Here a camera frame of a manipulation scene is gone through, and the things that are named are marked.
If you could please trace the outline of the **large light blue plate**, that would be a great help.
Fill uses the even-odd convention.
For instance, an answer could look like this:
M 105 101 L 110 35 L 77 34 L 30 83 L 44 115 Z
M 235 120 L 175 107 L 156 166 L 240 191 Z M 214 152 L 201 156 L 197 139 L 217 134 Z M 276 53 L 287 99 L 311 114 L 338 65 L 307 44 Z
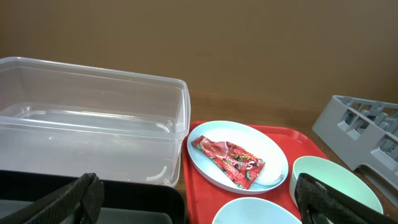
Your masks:
M 192 141 L 201 135 L 209 137 L 211 140 L 232 141 L 248 149 L 249 152 L 271 163 L 265 168 L 268 176 L 275 168 L 279 168 L 279 180 L 268 182 L 267 185 L 254 183 L 247 190 L 239 189 L 232 181 L 228 180 L 225 174 L 221 173 L 214 162 L 193 147 Z M 237 194 L 256 195 L 268 192 L 280 186 L 289 173 L 289 164 L 284 152 L 271 138 L 252 127 L 232 121 L 209 121 L 195 127 L 187 139 L 187 152 L 194 167 L 206 180 L 217 187 Z

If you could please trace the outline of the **red snack wrapper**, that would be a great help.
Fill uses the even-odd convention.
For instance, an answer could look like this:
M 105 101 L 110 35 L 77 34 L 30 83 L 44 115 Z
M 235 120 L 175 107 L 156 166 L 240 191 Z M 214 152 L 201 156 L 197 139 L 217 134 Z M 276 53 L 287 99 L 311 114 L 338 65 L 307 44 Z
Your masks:
M 205 136 L 192 141 L 239 188 L 249 189 L 266 162 L 228 141 L 214 142 Z

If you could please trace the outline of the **mint green bowl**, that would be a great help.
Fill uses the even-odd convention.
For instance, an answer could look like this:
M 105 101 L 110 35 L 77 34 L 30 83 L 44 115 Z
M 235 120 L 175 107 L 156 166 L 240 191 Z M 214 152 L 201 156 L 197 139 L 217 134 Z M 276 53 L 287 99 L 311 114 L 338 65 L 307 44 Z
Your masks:
M 299 157 L 293 164 L 289 193 L 296 207 L 294 191 L 301 173 L 309 174 L 363 205 L 384 213 L 376 194 L 359 177 L 332 161 L 315 156 Z

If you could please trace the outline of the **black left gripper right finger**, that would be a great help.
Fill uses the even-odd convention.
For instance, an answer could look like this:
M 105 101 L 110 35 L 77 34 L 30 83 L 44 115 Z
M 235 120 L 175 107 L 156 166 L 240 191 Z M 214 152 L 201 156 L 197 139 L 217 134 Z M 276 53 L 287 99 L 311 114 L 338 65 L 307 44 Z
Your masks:
M 306 173 L 298 176 L 294 199 L 303 224 L 397 224 Z

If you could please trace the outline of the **small light blue bowl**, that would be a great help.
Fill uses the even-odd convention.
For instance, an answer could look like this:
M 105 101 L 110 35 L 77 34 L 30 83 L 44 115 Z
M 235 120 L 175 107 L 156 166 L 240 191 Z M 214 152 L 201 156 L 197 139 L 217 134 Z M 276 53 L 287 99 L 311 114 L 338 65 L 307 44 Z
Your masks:
M 301 224 L 280 205 L 256 197 L 242 197 L 223 205 L 212 224 Z

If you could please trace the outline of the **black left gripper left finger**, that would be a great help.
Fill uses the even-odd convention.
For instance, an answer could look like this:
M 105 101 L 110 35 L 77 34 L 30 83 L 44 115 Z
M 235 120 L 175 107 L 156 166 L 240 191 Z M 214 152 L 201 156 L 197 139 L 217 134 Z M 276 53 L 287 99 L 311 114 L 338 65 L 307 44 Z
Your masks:
M 96 223 L 104 201 L 104 183 L 94 173 L 48 194 L 4 218 L 6 224 Z

